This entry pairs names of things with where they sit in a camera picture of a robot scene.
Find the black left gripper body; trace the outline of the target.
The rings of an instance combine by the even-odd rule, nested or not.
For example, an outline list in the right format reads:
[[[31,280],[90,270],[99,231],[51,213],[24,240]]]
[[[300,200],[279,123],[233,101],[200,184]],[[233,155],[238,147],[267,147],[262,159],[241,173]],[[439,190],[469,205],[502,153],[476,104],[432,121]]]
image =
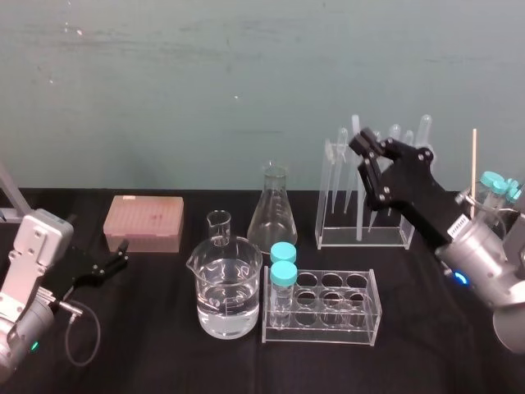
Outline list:
[[[56,300],[65,300],[82,286],[100,286],[98,263],[85,251],[70,246],[65,255],[56,262],[43,277],[43,288],[52,293]]]

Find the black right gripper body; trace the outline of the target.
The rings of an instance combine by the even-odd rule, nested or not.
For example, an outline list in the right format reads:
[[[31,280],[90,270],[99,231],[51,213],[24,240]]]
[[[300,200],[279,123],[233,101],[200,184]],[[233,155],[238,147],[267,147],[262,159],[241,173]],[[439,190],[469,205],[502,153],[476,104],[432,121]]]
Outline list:
[[[434,153],[428,147],[391,159],[386,170],[386,205],[399,211],[431,246],[448,245],[452,228],[463,215],[455,197],[431,174]]]

